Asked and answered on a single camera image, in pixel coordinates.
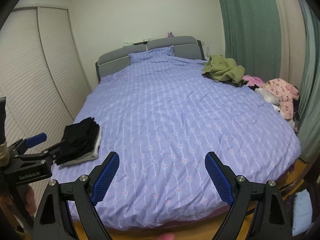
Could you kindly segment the person's left hand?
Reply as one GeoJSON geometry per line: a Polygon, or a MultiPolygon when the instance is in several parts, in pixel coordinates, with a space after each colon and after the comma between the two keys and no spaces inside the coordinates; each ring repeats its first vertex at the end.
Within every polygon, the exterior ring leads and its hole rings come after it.
{"type": "Polygon", "coordinates": [[[31,186],[27,187],[27,191],[24,194],[25,196],[25,209],[28,211],[30,216],[35,215],[37,206],[35,202],[34,190],[31,186]]]}

